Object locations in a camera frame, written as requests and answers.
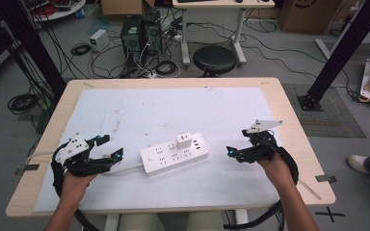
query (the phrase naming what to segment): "cardboard box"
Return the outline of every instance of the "cardboard box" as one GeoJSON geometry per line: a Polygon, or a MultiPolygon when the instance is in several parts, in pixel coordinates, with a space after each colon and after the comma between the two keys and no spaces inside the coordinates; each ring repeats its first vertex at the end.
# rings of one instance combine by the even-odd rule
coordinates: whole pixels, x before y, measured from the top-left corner
{"type": "Polygon", "coordinates": [[[324,34],[342,0],[285,0],[278,14],[282,32],[324,34]]]}
{"type": "Polygon", "coordinates": [[[104,15],[144,14],[154,3],[155,0],[102,0],[101,6],[104,15]]]}

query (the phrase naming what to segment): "white power strip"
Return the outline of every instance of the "white power strip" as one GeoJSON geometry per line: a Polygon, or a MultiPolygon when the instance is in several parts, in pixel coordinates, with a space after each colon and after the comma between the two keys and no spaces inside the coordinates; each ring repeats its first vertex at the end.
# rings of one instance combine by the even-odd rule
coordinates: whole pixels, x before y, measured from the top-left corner
{"type": "Polygon", "coordinates": [[[208,148],[200,133],[185,133],[141,150],[141,157],[146,174],[155,175],[208,157],[208,148]]]}

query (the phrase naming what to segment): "computer tower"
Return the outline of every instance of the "computer tower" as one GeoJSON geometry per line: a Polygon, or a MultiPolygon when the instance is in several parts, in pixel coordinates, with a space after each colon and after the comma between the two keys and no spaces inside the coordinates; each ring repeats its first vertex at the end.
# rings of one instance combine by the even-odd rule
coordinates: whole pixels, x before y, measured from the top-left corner
{"type": "Polygon", "coordinates": [[[162,50],[161,16],[159,11],[147,12],[144,17],[146,40],[149,43],[148,55],[159,56],[162,50]]]}
{"type": "Polygon", "coordinates": [[[147,47],[146,33],[142,15],[127,15],[120,33],[127,66],[144,66],[147,47]]]}

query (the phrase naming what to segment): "table leg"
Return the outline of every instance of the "table leg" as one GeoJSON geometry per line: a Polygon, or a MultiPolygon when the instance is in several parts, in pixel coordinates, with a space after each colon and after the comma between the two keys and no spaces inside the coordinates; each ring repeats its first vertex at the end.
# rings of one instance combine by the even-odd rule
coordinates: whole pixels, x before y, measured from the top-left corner
{"type": "Polygon", "coordinates": [[[182,37],[181,37],[181,50],[182,50],[182,63],[189,65],[191,63],[188,52],[188,41],[186,32],[186,9],[182,10],[182,37]]]}
{"type": "Polygon", "coordinates": [[[104,231],[116,231],[119,227],[119,214],[107,215],[106,226],[104,231]]]}
{"type": "Polygon", "coordinates": [[[246,9],[241,9],[238,16],[238,23],[237,29],[234,36],[232,36],[232,44],[236,52],[236,57],[238,59],[239,64],[245,64],[246,58],[245,54],[243,54],[242,47],[240,46],[240,34],[242,33],[243,21],[245,18],[246,9]]]}

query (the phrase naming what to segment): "black metal pole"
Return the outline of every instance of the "black metal pole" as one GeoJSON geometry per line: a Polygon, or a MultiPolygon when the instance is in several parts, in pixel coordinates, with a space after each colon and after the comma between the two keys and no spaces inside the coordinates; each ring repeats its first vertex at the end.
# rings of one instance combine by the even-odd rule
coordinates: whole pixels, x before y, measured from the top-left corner
{"type": "Polygon", "coordinates": [[[33,28],[20,0],[0,0],[0,14],[55,93],[55,102],[59,101],[65,91],[66,82],[33,28]]]}
{"type": "Polygon", "coordinates": [[[370,32],[370,0],[367,0],[305,96],[299,97],[305,111],[314,110],[344,65],[370,32]]]}

